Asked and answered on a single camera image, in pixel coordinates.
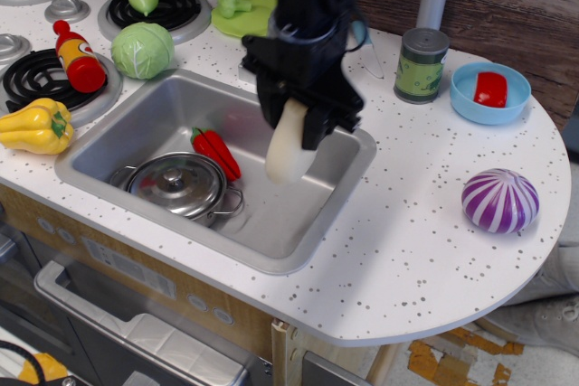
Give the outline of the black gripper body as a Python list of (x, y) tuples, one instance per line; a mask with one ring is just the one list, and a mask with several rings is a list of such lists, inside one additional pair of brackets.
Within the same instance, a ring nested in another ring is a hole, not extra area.
[(292, 40), (255, 35), (242, 37), (246, 54), (242, 66), (256, 80), (285, 80), (289, 96), (310, 107), (332, 110), (336, 126), (348, 132), (360, 124), (364, 101), (342, 71), (346, 34), (332, 33), (319, 40)]

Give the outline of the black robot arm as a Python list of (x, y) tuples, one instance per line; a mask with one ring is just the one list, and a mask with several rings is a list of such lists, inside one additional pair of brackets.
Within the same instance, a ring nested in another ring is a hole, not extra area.
[(351, 18), (358, 0), (278, 0), (267, 36), (246, 35), (245, 70), (254, 74), (262, 114), (276, 127), (288, 99), (307, 108), (301, 146), (315, 150), (335, 127), (354, 132), (364, 101), (346, 79)]

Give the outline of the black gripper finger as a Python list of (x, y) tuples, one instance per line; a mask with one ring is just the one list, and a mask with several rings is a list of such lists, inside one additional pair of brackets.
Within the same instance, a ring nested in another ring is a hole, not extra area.
[(321, 141), (330, 135), (336, 127), (332, 110), (328, 106), (312, 106), (304, 117), (302, 148), (317, 150)]
[(258, 80), (257, 94), (262, 115), (272, 128), (276, 128), (290, 97), (287, 82), (285, 80)]

